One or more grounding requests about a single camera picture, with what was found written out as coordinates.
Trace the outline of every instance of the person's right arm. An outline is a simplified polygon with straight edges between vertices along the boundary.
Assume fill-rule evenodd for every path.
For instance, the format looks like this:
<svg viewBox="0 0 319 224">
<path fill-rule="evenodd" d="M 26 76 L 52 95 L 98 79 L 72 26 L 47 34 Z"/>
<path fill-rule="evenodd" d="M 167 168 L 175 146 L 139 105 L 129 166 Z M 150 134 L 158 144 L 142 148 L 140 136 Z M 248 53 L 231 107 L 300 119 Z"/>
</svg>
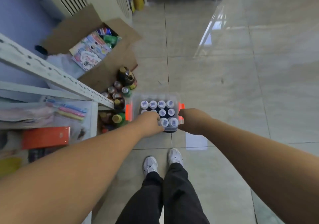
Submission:
<svg viewBox="0 0 319 224">
<path fill-rule="evenodd" d="M 283 222 L 319 223 L 319 157 L 211 118 L 180 110 L 179 129 L 210 140 Z"/>
</svg>

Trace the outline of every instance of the person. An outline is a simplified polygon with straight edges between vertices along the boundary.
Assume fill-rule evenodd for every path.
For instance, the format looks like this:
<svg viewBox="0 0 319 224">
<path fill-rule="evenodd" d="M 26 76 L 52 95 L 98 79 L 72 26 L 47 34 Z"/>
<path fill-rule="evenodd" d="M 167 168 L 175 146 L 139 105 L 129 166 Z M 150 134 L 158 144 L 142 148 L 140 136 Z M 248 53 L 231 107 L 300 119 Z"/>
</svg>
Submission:
<svg viewBox="0 0 319 224">
<path fill-rule="evenodd" d="M 253 191 L 286 224 L 319 223 L 319 158 L 230 126 L 198 109 L 179 112 L 179 129 L 208 138 Z M 130 124 L 70 145 L 0 181 L 0 217 L 6 224 L 81 223 L 104 194 L 134 145 L 162 132 L 159 115 L 145 112 Z M 208 223 L 180 153 L 169 151 L 164 180 L 146 158 L 146 178 L 117 223 Z"/>
</svg>

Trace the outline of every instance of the shoe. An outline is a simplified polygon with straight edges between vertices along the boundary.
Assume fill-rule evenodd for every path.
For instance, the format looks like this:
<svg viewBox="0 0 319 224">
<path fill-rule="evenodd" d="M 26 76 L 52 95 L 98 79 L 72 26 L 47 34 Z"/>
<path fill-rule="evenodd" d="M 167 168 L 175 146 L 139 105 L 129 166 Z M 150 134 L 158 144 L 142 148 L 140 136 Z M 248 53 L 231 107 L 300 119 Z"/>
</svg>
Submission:
<svg viewBox="0 0 319 224">
<path fill-rule="evenodd" d="M 153 156 L 146 157 L 143 163 L 143 172 L 144 176 L 150 172 L 157 172 L 158 173 L 159 166 L 157 164 L 156 159 Z"/>
<path fill-rule="evenodd" d="M 180 163 L 182 166 L 184 166 L 181 153 L 176 148 L 172 148 L 169 150 L 167 154 L 167 161 L 169 165 L 171 165 L 172 163 Z"/>
</svg>

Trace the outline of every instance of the person's left arm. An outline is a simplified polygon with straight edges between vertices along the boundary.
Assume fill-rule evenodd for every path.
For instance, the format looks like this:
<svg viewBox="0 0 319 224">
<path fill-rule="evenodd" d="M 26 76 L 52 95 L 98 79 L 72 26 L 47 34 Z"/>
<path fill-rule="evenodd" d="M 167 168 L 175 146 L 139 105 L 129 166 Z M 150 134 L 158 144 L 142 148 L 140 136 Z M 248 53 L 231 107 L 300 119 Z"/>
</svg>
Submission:
<svg viewBox="0 0 319 224">
<path fill-rule="evenodd" d="M 158 119 L 156 112 L 145 112 L 126 126 L 65 147 L 2 179 L 2 223 L 81 223 L 134 145 L 164 130 Z"/>
</svg>

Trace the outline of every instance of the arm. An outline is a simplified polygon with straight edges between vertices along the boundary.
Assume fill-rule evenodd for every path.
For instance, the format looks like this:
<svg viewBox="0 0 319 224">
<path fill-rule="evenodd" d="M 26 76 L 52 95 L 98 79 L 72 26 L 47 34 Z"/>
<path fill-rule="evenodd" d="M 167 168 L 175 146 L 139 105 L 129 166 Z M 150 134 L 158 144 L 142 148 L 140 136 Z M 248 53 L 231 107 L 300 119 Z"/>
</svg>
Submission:
<svg viewBox="0 0 319 224">
<path fill-rule="evenodd" d="M 227 125 L 197 109 L 181 110 L 179 129 L 208 138 L 286 224 L 319 222 L 319 157 Z"/>
<path fill-rule="evenodd" d="M 162 132 L 159 115 L 52 153 L 0 181 L 2 223 L 81 223 L 143 137 Z"/>
</svg>

